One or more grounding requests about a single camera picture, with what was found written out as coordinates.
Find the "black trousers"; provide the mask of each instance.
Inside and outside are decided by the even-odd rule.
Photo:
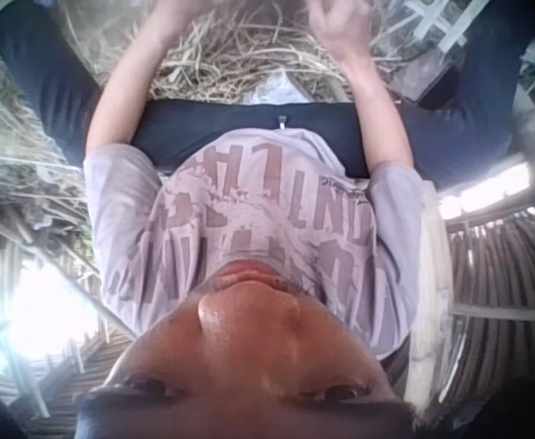
[[[485,12],[488,26],[468,45],[452,103],[429,112],[403,104],[399,110],[416,167],[438,187],[477,177],[508,152],[511,107],[519,57],[534,34],[533,14],[522,0],[495,0]],[[66,44],[43,7],[16,0],[0,13],[0,55],[18,87],[75,166],[100,89]],[[183,100],[149,102],[132,145],[161,171],[179,167],[204,145],[239,128],[290,128],[320,134],[349,177],[368,177],[355,105],[223,105]]]

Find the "t-shirt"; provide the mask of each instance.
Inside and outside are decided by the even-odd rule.
[[[223,135],[162,182],[129,145],[84,163],[102,298],[137,334],[228,262],[259,260],[320,300],[379,359],[418,301],[423,182],[397,163],[345,177],[306,130]]]

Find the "mouth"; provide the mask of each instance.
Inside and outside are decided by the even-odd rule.
[[[231,262],[222,268],[213,280],[215,291],[223,291],[244,282],[259,282],[292,295],[305,294],[299,285],[284,279],[266,263],[257,261]]]

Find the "sunlight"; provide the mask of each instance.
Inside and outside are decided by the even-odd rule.
[[[526,163],[513,166],[498,176],[489,178],[466,190],[459,197],[445,197],[440,202],[444,220],[462,216],[497,203],[505,197],[518,194],[530,187],[530,169]]]
[[[70,340],[83,343],[98,329],[96,313],[69,291],[50,266],[21,273],[21,284],[11,304],[11,340],[29,359],[58,354]]]

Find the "eye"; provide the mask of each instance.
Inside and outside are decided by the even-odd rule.
[[[339,385],[324,391],[303,392],[302,396],[315,402],[348,402],[370,394],[368,386]]]
[[[166,395],[166,384],[161,380],[153,378],[129,378],[124,385],[134,391],[140,391],[150,395]]]

